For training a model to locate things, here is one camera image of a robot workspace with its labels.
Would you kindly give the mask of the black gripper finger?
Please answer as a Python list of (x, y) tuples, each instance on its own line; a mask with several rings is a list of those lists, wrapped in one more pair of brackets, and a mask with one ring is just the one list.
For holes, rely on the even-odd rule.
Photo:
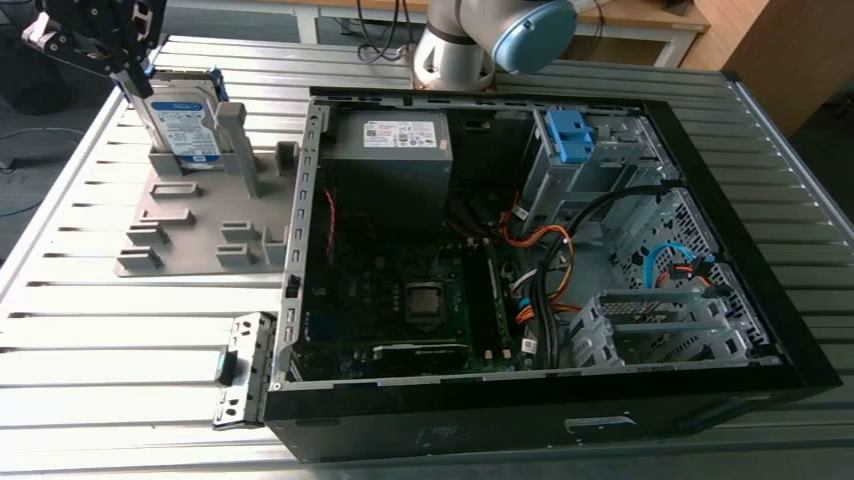
[(152, 87), (146, 73), (148, 53), (154, 41), (139, 39), (136, 34), (110, 36), (112, 77), (122, 84), (127, 94), (140, 99), (148, 98)]
[(91, 28), (50, 27), (39, 36), (38, 46), (60, 62), (102, 76), (114, 73), (112, 53)]

